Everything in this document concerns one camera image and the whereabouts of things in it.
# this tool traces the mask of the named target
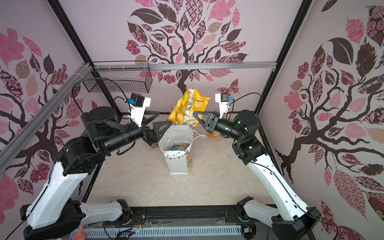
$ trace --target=tree wallpaper decal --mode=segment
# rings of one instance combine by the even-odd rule
[[[235,0],[135,1],[145,7],[133,11],[127,21],[134,40],[127,41],[126,49],[136,55],[136,64],[141,64],[140,61],[151,64],[242,62],[248,55],[239,53],[246,42],[235,42],[242,30],[235,29],[241,18]],[[208,15],[205,14],[208,9],[208,18],[202,19]],[[136,21],[133,16],[145,24],[131,22]],[[214,81],[213,77],[229,73],[232,73],[229,69],[151,71],[159,82],[176,83],[182,93],[187,90],[188,79],[200,81],[204,77]]]
[[[369,158],[357,159],[354,156],[355,153],[366,152],[384,158],[382,148],[372,149],[369,146],[372,141],[384,144],[383,127],[375,127],[384,123],[384,108],[371,107],[381,105],[384,100],[383,71],[372,71],[381,66],[375,48],[383,50],[383,37],[379,33],[371,34],[374,29],[381,32],[384,29],[384,8],[366,8],[369,12],[366,28],[359,19],[347,19],[346,32],[349,40],[330,39],[332,53],[326,53],[321,44],[311,63],[304,62],[299,66],[298,80],[292,83],[292,90],[284,97],[287,107],[292,110],[288,118],[293,122],[295,140],[288,155],[275,150],[283,160],[283,174],[286,169],[293,183],[291,165],[295,162],[298,151],[308,145],[308,154],[314,155],[315,165],[324,164],[324,180],[327,186],[333,182],[340,196],[365,218],[366,196],[373,210],[384,221],[383,194],[371,192],[384,190],[381,183],[371,178],[382,174],[384,166],[370,163]],[[377,23],[375,27],[370,26],[372,22]],[[354,52],[353,44],[359,44],[357,52]],[[343,167],[352,175],[342,171]],[[366,176],[353,176],[354,173]],[[339,230],[342,233],[347,228],[339,227]]]
[[[8,65],[12,60],[25,58],[21,55],[25,46],[18,42],[18,33],[15,30],[9,28],[7,33],[8,36],[0,33],[0,58]],[[10,74],[12,70],[0,66],[0,78],[4,83],[4,88],[0,93],[0,135],[2,135],[0,142],[4,145],[7,145],[29,119],[47,103],[49,91],[55,94],[57,92],[55,86],[64,84],[68,78],[65,64],[55,70],[49,54],[43,58],[40,48],[32,40],[23,36],[23,41],[30,50],[30,56],[16,65],[15,73],[18,78]],[[81,112],[73,101],[73,98],[80,93],[80,86],[77,85],[73,95],[67,96],[51,117],[45,121],[35,134],[35,139],[31,140],[32,145],[30,146],[30,142],[17,155],[14,163],[6,168],[2,182],[7,180],[6,173],[10,169],[17,169],[12,180],[15,182],[15,186],[17,185],[18,189],[23,192],[34,195],[33,185],[41,180],[47,180],[52,160],[58,155],[60,146],[64,145],[64,139],[70,139],[65,128],[76,127],[80,124],[75,119],[80,116]],[[77,99],[77,101],[82,107],[83,99]],[[5,193],[3,189],[1,190],[0,195]]]

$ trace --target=yellow plastic bag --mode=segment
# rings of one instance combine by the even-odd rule
[[[176,124],[199,126],[200,123],[193,116],[193,112],[204,112],[210,99],[196,89],[187,89],[173,107],[168,120]]]

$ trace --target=wallpaper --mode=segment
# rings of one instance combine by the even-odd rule
[[[0,149],[39,112],[82,60],[45,1],[2,4],[0,24]],[[52,162],[64,143],[84,130],[80,110],[107,105],[102,94],[76,86],[43,123],[32,140],[0,177],[0,231],[8,235],[20,222],[20,207],[30,204],[47,181]],[[81,199],[89,179],[73,199]],[[21,239],[24,223],[10,239]]]
[[[301,1],[131,0],[61,1],[94,61],[125,64],[236,63],[275,61]],[[273,9],[272,17],[265,9]],[[89,26],[84,18],[90,19]],[[270,69],[151,71],[146,96],[150,110],[171,112],[186,89],[205,96],[228,93],[235,99],[262,92]],[[235,111],[255,109],[258,99],[237,102]],[[208,111],[217,111],[211,100]]]
[[[260,114],[319,239],[383,238],[383,29],[382,2],[315,2]]]

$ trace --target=silver metal bar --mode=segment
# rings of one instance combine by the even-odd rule
[[[71,92],[72,87],[78,84],[84,76],[89,73],[89,69],[91,69],[89,63],[84,63],[80,66],[75,73],[65,81],[56,94],[53,95],[25,127],[23,127],[20,133],[5,146],[0,155],[0,173],[4,172],[10,162],[15,159],[23,147],[32,139],[44,122]]]
[[[98,69],[128,69],[142,68],[143,65],[125,65],[124,62],[94,63],[95,70]],[[150,64],[151,70],[190,70],[190,69],[234,69],[234,68],[275,68],[276,62],[242,62],[242,63],[182,63],[182,64]]]

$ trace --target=black wire mesh basket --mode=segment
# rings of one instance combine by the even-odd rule
[[[113,80],[126,93],[149,93],[152,85],[152,76],[147,61],[124,61],[131,65],[110,65],[95,66],[93,71],[98,72],[102,78]],[[88,73],[85,78],[93,78],[92,73]],[[83,82],[88,92],[102,92],[96,80],[91,79]],[[120,92],[116,84],[104,81],[109,92]]]

